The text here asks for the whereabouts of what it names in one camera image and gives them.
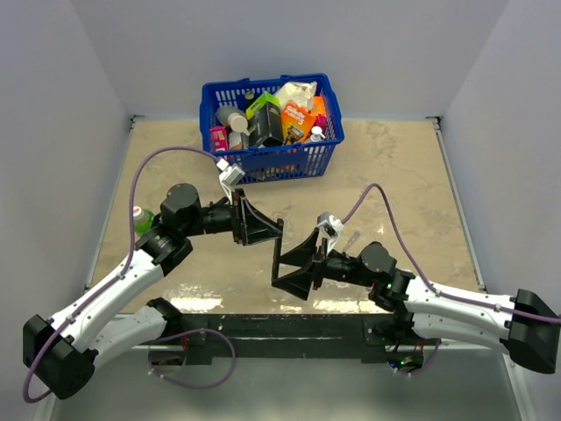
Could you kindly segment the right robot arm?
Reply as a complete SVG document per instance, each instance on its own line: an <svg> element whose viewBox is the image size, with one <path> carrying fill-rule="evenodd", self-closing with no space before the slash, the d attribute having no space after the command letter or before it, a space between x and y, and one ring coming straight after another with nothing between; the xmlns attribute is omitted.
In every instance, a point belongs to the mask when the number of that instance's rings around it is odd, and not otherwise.
<svg viewBox="0 0 561 421"><path fill-rule="evenodd" d="M393 314L387 337L403 345L415 339L452 339L506 354L530 371L552 375L557 368L560 318L536 293L513 296L478 293L426 282L398 268L378 241L356 256L328 248L314 230L300 245L273 249L273 287L307 300L323 280L368 287L368 298Z"/></svg>

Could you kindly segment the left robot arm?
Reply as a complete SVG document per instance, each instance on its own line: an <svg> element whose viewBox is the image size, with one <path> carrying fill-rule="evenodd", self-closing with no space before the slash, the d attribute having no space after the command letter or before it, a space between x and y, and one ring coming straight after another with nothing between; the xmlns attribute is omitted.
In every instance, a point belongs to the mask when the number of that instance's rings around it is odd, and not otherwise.
<svg viewBox="0 0 561 421"><path fill-rule="evenodd" d="M59 399L75 395L97 367L139 343L172 344L181 336L180 312L157 299L121 324L111 320L132 298L169 275L193 251L194 236L229 232L242 246L278 239L281 220L251 205L241 188L203 206L195 186L171 187L152 227L93 289L49 318L23 326L23 362Z"/></svg>

